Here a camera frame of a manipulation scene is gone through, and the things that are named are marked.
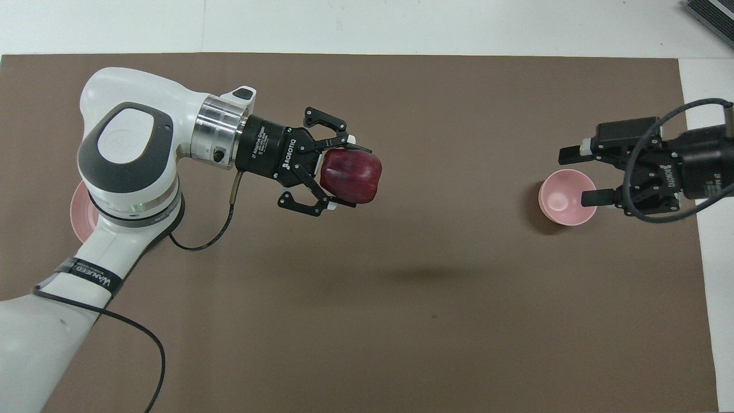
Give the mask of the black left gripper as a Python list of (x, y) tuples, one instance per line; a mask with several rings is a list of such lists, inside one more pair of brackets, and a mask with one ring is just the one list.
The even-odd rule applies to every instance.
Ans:
[[(278, 181), (283, 188), (278, 198), (278, 207), (283, 209), (319, 217), (322, 212), (334, 209), (337, 205), (356, 207), (356, 203), (327, 195), (325, 189), (317, 183), (315, 168), (319, 153), (333, 148), (370, 154), (372, 150), (350, 141), (353, 136), (347, 133), (346, 121), (314, 107), (304, 109), (303, 126), (287, 127), (255, 115), (249, 116), (237, 143), (236, 170)], [(330, 129), (335, 136), (317, 141), (307, 131), (313, 126)], [(292, 188), (301, 185), (314, 196), (313, 204), (300, 203), (294, 198)]]

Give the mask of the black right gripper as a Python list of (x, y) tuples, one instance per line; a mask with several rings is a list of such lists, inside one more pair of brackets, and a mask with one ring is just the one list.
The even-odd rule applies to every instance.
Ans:
[(633, 215), (633, 206), (646, 217), (677, 217), (680, 197), (706, 200), (732, 185), (732, 138), (724, 128), (698, 128), (676, 139), (653, 136), (632, 167), (629, 153), (658, 118), (646, 117), (600, 123), (595, 135), (581, 144), (559, 150), (559, 165), (598, 161), (624, 168), (628, 185), (581, 193), (583, 207), (611, 207)]

